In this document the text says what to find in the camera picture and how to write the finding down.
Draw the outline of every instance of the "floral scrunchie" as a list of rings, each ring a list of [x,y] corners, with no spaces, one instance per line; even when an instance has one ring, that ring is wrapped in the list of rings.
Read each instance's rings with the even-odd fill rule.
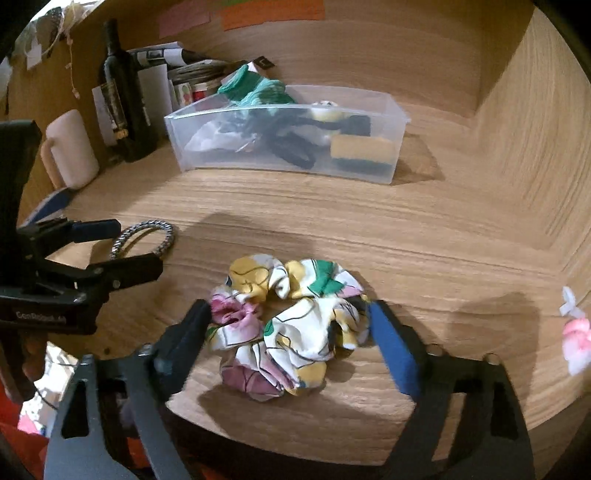
[[[263,324],[271,292],[298,302]],[[239,258],[210,301],[207,341],[222,353],[222,381],[259,401],[321,386],[335,349],[367,340],[366,300],[357,280],[333,262]]]

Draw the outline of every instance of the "sticky note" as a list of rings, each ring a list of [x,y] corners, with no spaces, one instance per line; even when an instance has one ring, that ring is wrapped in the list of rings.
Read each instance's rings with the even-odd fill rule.
[[[160,38],[176,35],[189,28],[209,23],[206,0],[185,0],[165,10],[158,17]]]
[[[227,0],[221,11],[224,30],[286,20],[324,20],[324,0]]]

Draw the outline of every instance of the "screw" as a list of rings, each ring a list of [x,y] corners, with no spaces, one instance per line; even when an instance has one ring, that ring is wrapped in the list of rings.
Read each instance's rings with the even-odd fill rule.
[[[86,300],[86,293],[83,292],[74,299],[74,303],[80,303],[81,301],[85,301],[85,300]]]
[[[500,365],[501,364],[501,359],[495,353],[487,353],[484,356],[484,361],[487,364],[491,364],[491,365]]]
[[[91,353],[87,353],[86,355],[84,355],[82,357],[82,360],[80,361],[80,365],[90,365],[93,361],[94,361],[94,357],[92,356]]]
[[[427,345],[427,353],[432,356],[443,356],[445,351],[438,344],[432,343]]]
[[[152,355],[152,345],[149,343],[144,344],[142,348],[139,349],[139,356],[147,356]]]

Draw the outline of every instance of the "clear plastic container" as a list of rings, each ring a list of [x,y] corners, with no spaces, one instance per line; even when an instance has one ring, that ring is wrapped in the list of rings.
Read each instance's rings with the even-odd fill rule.
[[[181,169],[254,168],[392,182],[410,119],[389,94],[313,85],[290,85],[286,92],[298,104],[234,107],[216,94],[166,116]]]

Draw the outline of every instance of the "dark glass bottle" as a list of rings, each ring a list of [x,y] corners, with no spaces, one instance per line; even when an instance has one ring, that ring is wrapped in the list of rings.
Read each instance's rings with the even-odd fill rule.
[[[105,23],[105,35],[107,58],[99,81],[118,150],[126,161],[133,162],[156,150],[157,136],[150,125],[133,58],[119,44],[117,20]]]

